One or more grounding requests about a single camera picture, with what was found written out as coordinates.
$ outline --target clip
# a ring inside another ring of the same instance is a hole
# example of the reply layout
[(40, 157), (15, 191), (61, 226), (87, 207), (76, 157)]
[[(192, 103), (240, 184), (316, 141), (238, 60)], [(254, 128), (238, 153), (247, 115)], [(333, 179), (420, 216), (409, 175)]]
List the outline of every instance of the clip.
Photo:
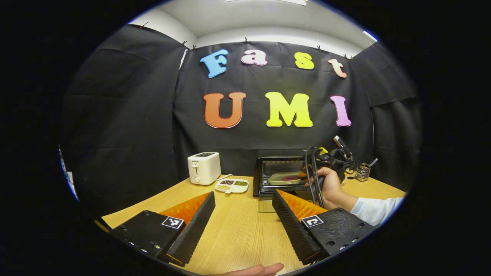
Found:
[(147, 25), (147, 23), (145, 23), (145, 24), (141, 25), (141, 26), (140, 26), (138, 29), (143, 28), (143, 26)]

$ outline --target white wall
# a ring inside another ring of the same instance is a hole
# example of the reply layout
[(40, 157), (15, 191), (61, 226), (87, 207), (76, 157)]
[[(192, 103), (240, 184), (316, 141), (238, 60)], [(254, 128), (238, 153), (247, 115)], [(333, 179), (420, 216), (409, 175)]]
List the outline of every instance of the white wall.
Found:
[(129, 22), (129, 24), (140, 26), (145, 23), (147, 23), (145, 27), (166, 34), (181, 43), (187, 41), (184, 45), (188, 48), (192, 49), (192, 46), (196, 44), (196, 35), (193, 32), (161, 10), (150, 10)]
[(218, 43), (245, 41), (273, 41), (305, 45), (313, 48), (321, 46), (322, 50), (347, 57), (355, 56), (363, 49), (344, 40), (322, 33), (283, 27), (251, 27), (221, 31), (199, 37), (196, 47)]

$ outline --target orange triangular pad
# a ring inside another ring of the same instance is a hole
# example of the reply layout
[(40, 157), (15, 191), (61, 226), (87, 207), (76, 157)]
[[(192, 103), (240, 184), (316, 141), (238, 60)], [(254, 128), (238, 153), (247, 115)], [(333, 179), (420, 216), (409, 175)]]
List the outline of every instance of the orange triangular pad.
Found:
[(177, 219), (182, 219), (186, 223), (186, 226), (189, 225), (189, 222), (194, 217), (194, 214), (198, 211), (199, 207), (203, 204), (205, 199), (211, 192), (204, 193), (195, 198), (191, 198), (190, 200), (184, 201), (183, 203), (179, 203), (174, 207), (171, 207), (165, 211), (160, 212), (159, 214), (173, 217)]
[(286, 204), (288, 204), (288, 207), (290, 207), (290, 209), (293, 211), (299, 221), (301, 221), (303, 218), (327, 212), (326, 209), (317, 206), (312, 202), (308, 202), (305, 199), (286, 193), (284, 191), (280, 191), (278, 189), (276, 190), (285, 200)]

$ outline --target hand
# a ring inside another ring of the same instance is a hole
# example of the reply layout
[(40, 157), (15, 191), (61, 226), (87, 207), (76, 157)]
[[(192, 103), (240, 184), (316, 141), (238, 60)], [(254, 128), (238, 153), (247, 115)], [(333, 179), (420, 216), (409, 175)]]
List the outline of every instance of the hand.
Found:
[(341, 188), (337, 173), (328, 167), (322, 167), (317, 171), (317, 175), (326, 177), (322, 187), (322, 196), (324, 197), (326, 208), (331, 210), (339, 207), (350, 212), (356, 201), (358, 201), (358, 197), (346, 193)]
[(230, 271), (223, 274), (212, 274), (208, 276), (275, 276), (285, 266), (281, 263), (264, 267), (257, 265), (246, 269)]

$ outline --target white sleeve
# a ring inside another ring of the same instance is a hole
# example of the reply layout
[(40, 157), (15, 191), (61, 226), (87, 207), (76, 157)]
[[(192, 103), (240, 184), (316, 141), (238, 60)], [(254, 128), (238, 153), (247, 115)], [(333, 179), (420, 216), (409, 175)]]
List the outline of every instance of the white sleeve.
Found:
[(399, 207), (403, 198), (363, 198), (359, 197), (351, 213), (368, 224), (377, 225), (385, 220)]

